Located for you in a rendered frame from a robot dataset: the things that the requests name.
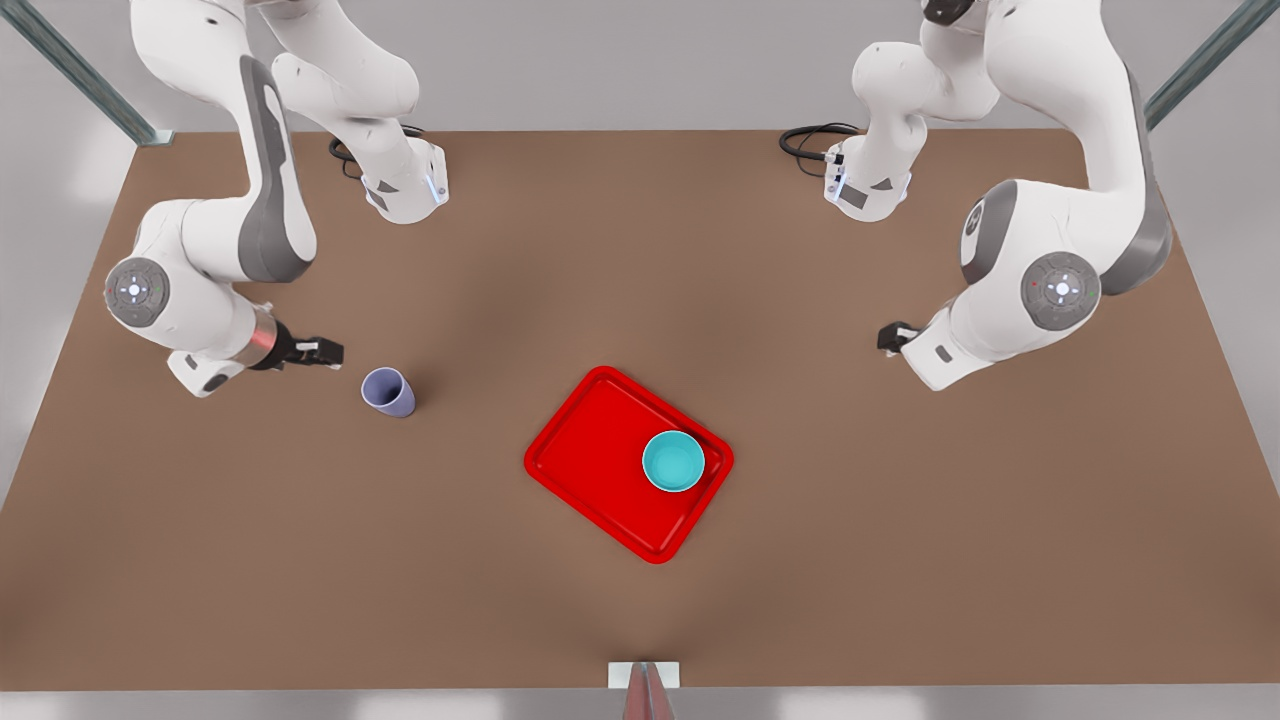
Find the silver frame post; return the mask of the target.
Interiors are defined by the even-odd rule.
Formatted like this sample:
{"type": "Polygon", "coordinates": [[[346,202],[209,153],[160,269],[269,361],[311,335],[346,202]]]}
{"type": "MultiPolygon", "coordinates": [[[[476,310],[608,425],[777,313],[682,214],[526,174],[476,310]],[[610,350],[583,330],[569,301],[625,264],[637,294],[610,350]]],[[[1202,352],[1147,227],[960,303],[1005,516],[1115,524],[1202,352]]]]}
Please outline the silver frame post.
{"type": "Polygon", "coordinates": [[[676,720],[668,689],[680,688],[678,662],[609,662],[609,689],[625,689],[622,720],[676,720]]]}
{"type": "Polygon", "coordinates": [[[174,132],[152,127],[29,0],[0,0],[0,17],[137,146],[172,143],[174,132]]]}
{"type": "Polygon", "coordinates": [[[1277,10],[1280,0],[1242,0],[1240,5],[1146,101],[1147,131],[1151,132],[1165,120],[1277,10]]]}

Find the teal bowl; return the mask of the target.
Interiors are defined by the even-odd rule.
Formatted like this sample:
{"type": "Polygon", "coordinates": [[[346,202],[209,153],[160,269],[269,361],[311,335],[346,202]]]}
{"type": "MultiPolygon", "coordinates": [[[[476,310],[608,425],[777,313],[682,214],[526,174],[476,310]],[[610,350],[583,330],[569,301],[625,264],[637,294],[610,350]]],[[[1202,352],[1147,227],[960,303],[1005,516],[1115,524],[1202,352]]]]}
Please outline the teal bowl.
{"type": "Polygon", "coordinates": [[[669,493],[692,488],[705,470],[705,454],[696,438],[682,430],[663,430],[645,445],[641,466],[645,478],[669,493]]]}

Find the lavender cup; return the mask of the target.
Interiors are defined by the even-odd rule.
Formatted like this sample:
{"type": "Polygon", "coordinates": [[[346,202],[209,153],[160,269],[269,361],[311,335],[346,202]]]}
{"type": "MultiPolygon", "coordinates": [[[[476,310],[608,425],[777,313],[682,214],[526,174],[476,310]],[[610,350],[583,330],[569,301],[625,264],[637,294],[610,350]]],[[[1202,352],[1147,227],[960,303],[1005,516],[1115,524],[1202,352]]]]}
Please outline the lavender cup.
{"type": "Polygon", "coordinates": [[[361,383],[360,393],[365,404],[388,416],[407,418],[416,409],[410,383],[390,366],[370,372],[361,383]]]}

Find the red tray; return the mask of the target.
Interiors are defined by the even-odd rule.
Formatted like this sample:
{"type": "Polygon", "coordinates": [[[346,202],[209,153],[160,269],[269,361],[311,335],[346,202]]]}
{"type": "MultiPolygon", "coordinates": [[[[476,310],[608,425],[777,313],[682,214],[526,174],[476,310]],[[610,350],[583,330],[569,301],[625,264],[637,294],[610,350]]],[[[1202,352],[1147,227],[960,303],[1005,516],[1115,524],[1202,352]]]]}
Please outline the red tray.
{"type": "Polygon", "coordinates": [[[721,437],[613,366],[595,366],[524,455],[526,473],[649,564],[681,548],[733,466],[721,437]],[[669,493],[644,475],[646,442],[682,430],[705,454],[701,479],[669,493]]]}

